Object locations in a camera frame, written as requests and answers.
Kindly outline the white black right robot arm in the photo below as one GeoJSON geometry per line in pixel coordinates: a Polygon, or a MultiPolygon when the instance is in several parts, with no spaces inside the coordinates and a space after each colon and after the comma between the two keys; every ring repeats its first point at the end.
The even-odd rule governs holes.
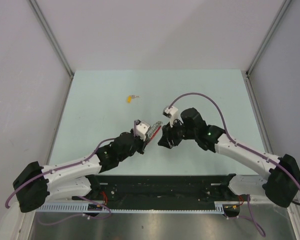
{"type": "Polygon", "coordinates": [[[300,192],[300,169],[294,157],[289,154],[277,156],[247,147],[229,137],[225,129],[206,124],[193,107],[181,114],[176,107],[167,107],[162,114],[169,122],[162,127],[159,146],[172,149],[183,140],[192,140],[202,150],[229,157],[260,176],[251,182],[243,181],[239,175],[233,176],[220,188],[225,200],[232,201],[238,195],[259,195],[283,208],[294,203],[300,192]]]}

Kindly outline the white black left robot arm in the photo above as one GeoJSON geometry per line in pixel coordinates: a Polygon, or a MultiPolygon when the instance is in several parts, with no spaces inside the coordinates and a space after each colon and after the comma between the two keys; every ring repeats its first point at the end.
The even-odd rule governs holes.
{"type": "Polygon", "coordinates": [[[29,163],[12,184],[20,211],[32,212],[52,199],[97,199],[101,188],[90,182],[89,176],[112,170],[135,153],[143,154],[149,140],[147,134],[123,132],[109,138],[109,144],[103,140],[94,152],[77,160],[60,165],[29,163]]]}

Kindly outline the red handled metal key holder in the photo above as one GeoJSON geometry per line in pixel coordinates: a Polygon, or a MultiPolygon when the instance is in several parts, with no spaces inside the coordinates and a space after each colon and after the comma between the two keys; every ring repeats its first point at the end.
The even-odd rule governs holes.
{"type": "Polygon", "coordinates": [[[149,128],[149,130],[146,133],[146,139],[145,139],[146,143],[149,143],[156,136],[156,134],[161,129],[162,125],[163,125],[162,121],[157,121],[149,128]]]}

